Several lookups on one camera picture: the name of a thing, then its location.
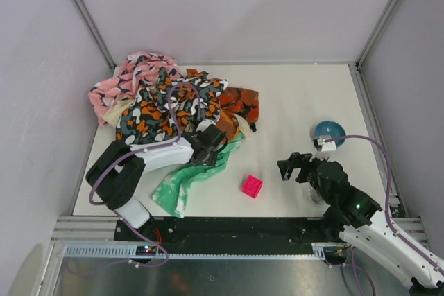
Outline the pink cube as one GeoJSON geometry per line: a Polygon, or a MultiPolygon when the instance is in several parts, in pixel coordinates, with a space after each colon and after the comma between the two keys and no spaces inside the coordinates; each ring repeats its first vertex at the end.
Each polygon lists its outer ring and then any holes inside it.
{"type": "Polygon", "coordinates": [[[263,181],[253,175],[248,175],[242,184],[241,191],[251,198],[256,198],[262,189],[263,181]]]}

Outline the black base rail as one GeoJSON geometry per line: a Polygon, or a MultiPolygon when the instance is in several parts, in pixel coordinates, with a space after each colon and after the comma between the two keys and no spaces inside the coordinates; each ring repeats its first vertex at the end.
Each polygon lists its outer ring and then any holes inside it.
{"type": "Polygon", "coordinates": [[[307,247],[341,241],[320,218],[164,217],[148,221],[137,231],[152,241],[160,239],[166,251],[239,247],[253,252],[261,245],[276,250],[280,245],[287,249],[290,244],[307,247]]]}

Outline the pink patterned cloth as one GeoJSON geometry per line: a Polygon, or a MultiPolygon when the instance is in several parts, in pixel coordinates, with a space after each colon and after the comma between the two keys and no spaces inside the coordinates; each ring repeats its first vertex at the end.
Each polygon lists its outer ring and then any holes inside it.
{"type": "Polygon", "coordinates": [[[184,76],[171,56],[138,51],[126,57],[115,77],[96,83],[88,97],[99,125],[115,126],[119,118],[117,110],[123,107],[126,100],[133,100],[141,86],[155,87],[161,69],[165,69],[173,79],[184,76]]]}

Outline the clear glass cup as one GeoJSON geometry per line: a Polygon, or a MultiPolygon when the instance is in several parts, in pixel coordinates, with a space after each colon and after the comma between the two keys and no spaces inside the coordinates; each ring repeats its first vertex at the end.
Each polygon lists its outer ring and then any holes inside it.
{"type": "Polygon", "coordinates": [[[310,197],[315,204],[325,203],[324,190],[319,184],[311,184],[310,197]]]}

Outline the orange grey camouflage cloth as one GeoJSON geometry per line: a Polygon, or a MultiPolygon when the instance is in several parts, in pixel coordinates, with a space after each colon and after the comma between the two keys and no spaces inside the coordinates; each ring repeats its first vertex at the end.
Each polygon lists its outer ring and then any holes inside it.
{"type": "Polygon", "coordinates": [[[173,79],[161,69],[156,86],[140,87],[134,103],[121,115],[115,138],[128,145],[157,143],[195,130],[202,120],[217,123],[219,96],[228,82],[208,76],[206,71],[190,70],[184,78],[173,79]]]}

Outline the green tie-dye cloth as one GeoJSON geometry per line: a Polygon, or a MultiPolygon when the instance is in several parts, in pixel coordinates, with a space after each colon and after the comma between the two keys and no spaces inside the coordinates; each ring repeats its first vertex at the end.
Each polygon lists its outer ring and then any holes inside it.
{"type": "Polygon", "coordinates": [[[186,165],[169,173],[152,192],[151,199],[168,214],[183,218],[192,184],[206,181],[224,171],[230,154],[241,146],[244,139],[245,136],[239,133],[218,154],[215,166],[186,165]]]}

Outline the blue ceramic bowl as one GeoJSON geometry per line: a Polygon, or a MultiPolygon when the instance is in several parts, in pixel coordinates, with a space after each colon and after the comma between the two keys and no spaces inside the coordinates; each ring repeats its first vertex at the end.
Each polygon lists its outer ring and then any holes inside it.
{"type": "Polygon", "coordinates": [[[314,138],[330,136],[332,139],[346,136],[345,129],[335,121],[321,121],[314,128],[314,138]]]}

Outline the red orange camouflage cloth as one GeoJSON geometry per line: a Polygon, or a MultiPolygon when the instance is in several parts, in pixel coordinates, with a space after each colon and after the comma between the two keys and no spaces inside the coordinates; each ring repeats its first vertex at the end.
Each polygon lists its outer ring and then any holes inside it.
{"type": "Polygon", "coordinates": [[[249,128],[257,131],[256,123],[259,121],[259,92],[238,88],[228,87],[220,96],[221,118],[228,116],[232,118],[234,115],[243,118],[249,128]]]}

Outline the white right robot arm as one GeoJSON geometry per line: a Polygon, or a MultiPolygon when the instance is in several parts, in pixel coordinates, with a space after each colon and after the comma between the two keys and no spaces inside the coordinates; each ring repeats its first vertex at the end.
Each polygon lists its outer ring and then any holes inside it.
{"type": "Polygon", "coordinates": [[[281,178],[294,170],[298,183],[308,183],[328,205],[324,232],[361,250],[390,271],[410,295],[443,294],[443,259],[404,231],[367,193],[351,185],[338,162],[294,152],[277,161],[281,178]]]}

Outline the cream white cloth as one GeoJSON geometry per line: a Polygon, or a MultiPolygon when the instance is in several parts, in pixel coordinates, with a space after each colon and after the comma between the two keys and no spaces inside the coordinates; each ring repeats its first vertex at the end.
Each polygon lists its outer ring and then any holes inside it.
{"type": "Polygon", "coordinates": [[[113,107],[111,107],[104,115],[103,120],[106,124],[115,128],[119,123],[119,119],[125,110],[127,110],[134,103],[133,99],[120,100],[113,107]]]}

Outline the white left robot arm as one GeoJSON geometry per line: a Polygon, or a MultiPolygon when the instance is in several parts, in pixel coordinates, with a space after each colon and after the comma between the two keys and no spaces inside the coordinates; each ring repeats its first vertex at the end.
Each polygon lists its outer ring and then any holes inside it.
{"type": "Polygon", "coordinates": [[[89,202],[104,205],[119,217],[114,240],[157,236],[154,217],[135,196],[142,176],[169,166],[213,167],[227,143],[226,135],[212,124],[160,143],[129,145],[115,140],[86,173],[85,180],[91,186],[89,202]]]}

